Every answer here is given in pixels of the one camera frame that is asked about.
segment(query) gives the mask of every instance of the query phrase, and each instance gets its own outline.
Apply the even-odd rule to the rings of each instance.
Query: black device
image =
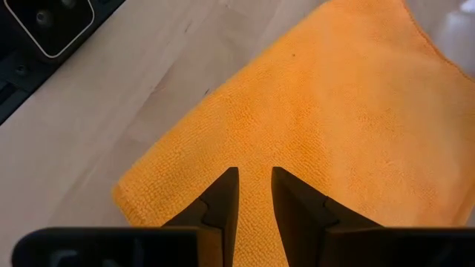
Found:
[[[0,0],[0,124],[125,0]]]
[[[13,267],[232,266],[238,169],[156,228],[47,228],[18,242]],[[275,219],[291,267],[474,266],[472,228],[385,228],[282,168],[272,171]]]

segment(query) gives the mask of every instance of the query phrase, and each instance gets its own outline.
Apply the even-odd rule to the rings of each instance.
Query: microfiber cloth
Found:
[[[281,166],[385,226],[463,225],[475,202],[475,83],[401,0],[333,0],[235,74],[118,182],[132,225],[162,225],[239,167],[235,266],[286,266]]]

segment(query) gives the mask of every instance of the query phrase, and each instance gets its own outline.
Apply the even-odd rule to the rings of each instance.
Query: towel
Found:
[[[401,0],[333,0],[205,98],[118,182],[162,225],[239,167],[235,266],[286,266],[271,170],[385,226],[463,225],[475,201],[475,83]]]

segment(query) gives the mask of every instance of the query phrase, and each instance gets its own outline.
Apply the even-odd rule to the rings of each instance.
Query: orange microfiber towel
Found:
[[[162,225],[237,166],[235,266],[285,266],[272,166],[382,225],[463,225],[474,160],[475,83],[404,2],[333,0],[183,118],[114,199],[132,225]]]

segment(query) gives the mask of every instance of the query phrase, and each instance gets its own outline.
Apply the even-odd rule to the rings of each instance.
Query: wooden table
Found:
[[[121,175],[323,1],[127,0],[0,127],[1,263],[37,228],[125,225]]]

